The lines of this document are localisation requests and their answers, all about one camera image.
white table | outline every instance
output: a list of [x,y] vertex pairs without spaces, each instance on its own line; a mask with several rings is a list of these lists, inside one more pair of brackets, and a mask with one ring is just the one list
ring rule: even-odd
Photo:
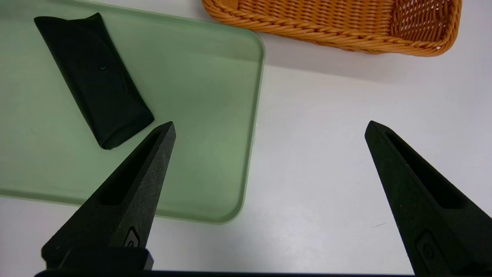
[[[106,0],[211,20],[198,0]],[[492,1],[465,1],[443,56],[349,53],[261,34],[267,51],[246,202],[231,223],[156,218],[156,270],[411,274],[364,140],[383,123],[492,214]],[[0,276],[44,269],[76,207],[0,198]]]

wicker basket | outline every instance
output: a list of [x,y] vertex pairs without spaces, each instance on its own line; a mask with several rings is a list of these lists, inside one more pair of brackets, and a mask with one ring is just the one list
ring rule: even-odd
[[433,57],[458,34],[461,0],[202,0],[221,23],[371,54]]

black pouch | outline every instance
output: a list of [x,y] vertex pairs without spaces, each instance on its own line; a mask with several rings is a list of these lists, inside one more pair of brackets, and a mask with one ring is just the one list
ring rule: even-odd
[[101,148],[117,147],[153,122],[99,13],[34,22]]

orange wicker basket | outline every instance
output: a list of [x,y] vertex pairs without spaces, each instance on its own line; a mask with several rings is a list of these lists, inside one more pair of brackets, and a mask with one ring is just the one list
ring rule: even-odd
[[433,57],[455,42],[461,0],[202,0],[221,23],[371,54]]

green tray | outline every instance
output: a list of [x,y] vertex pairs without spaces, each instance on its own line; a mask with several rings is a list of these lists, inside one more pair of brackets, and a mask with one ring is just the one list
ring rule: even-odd
[[[152,125],[97,145],[36,16],[100,12]],[[66,0],[0,0],[0,194],[80,205],[155,126],[177,139],[157,216],[221,224],[241,210],[264,61],[245,29]]]

